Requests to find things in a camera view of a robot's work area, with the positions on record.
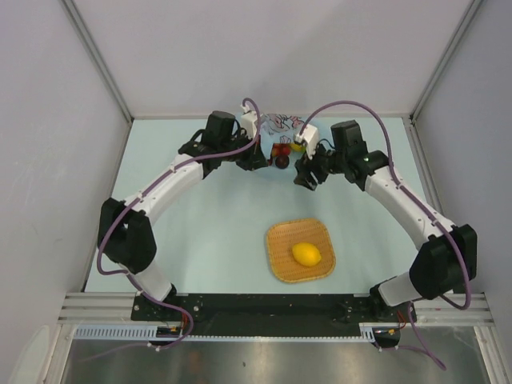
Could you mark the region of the yellow fake lemon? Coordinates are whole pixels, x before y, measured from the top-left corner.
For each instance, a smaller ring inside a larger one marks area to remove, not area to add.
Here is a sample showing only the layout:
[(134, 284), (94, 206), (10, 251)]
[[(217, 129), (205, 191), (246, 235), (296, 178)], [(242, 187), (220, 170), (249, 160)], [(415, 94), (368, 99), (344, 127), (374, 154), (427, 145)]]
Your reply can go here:
[(294, 152), (303, 152), (304, 151), (304, 148), (303, 146), (299, 145), (299, 144), (296, 144), (296, 143), (291, 143), (290, 144), (290, 148), (292, 149), (292, 151)]
[(308, 242), (294, 244), (291, 252), (294, 260), (301, 266), (313, 267), (322, 260), (319, 249), (314, 244)]

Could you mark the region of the light blue plastic bag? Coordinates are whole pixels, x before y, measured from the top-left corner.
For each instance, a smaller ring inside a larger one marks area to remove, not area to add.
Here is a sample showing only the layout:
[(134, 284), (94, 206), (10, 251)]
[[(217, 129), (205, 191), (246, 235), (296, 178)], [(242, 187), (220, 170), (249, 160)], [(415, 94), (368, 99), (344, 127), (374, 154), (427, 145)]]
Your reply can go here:
[[(274, 159), (271, 157), (271, 150), (274, 144), (287, 144), (294, 143), (294, 135), (303, 129), (307, 124), (302, 118), (293, 115), (284, 114), (263, 114), (263, 123), (259, 130), (259, 136), (255, 137), (254, 140), (261, 146), (261, 150), (267, 159), (267, 166), (275, 166)], [(245, 131), (240, 127), (239, 132), (236, 133), (238, 138), (248, 139)], [(305, 154), (303, 152), (294, 152), (291, 150), (290, 164), (294, 159), (300, 159)]]

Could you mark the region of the woven bamboo tray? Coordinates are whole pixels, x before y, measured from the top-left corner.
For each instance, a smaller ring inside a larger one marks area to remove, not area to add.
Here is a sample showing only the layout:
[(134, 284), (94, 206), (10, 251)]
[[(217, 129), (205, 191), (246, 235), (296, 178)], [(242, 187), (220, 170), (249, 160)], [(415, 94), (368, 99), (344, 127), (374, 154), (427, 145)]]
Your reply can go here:
[(266, 232), (266, 251), (274, 276), (285, 283), (325, 278), (336, 267), (329, 232), (316, 218), (272, 226)]

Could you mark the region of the dark red fake plum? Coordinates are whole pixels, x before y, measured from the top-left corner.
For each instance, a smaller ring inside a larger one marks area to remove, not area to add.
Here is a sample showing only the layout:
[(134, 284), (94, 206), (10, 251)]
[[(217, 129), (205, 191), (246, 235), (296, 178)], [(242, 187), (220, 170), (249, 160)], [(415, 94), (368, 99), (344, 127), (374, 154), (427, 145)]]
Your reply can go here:
[(277, 168), (284, 170), (290, 164), (290, 158), (286, 155), (279, 155), (274, 159), (274, 164)]

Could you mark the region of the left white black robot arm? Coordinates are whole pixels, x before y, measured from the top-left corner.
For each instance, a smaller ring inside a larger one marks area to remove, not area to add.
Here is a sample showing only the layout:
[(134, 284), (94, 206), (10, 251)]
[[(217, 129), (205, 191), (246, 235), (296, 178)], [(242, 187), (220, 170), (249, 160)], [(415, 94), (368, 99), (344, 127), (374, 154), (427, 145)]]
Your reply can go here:
[(259, 142), (264, 117), (245, 110), (240, 118), (214, 111), (204, 128), (183, 144), (176, 157), (148, 186), (123, 200), (102, 204), (98, 230), (98, 256), (119, 266), (137, 291), (150, 299), (157, 318), (171, 318), (177, 309), (176, 288), (156, 260), (153, 226), (181, 195), (224, 162), (248, 164)]

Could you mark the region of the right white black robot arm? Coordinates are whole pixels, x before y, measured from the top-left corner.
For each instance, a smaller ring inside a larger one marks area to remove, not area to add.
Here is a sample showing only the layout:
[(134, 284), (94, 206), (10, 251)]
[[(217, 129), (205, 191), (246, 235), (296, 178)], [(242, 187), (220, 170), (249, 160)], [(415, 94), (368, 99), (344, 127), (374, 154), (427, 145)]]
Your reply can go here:
[(401, 304), (443, 298), (459, 286), (468, 290), (477, 272), (475, 230), (455, 225), (409, 190), (386, 154), (368, 151), (356, 121), (340, 122), (330, 129), (334, 144), (330, 150), (321, 143), (315, 126), (296, 133), (294, 141), (306, 152), (295, 163), (294, 183), (315, 190), (328, 175), (343, 174), (386, 208), (418, 251), (407, 272), (370, 289), (370, 314), (387, 321)]

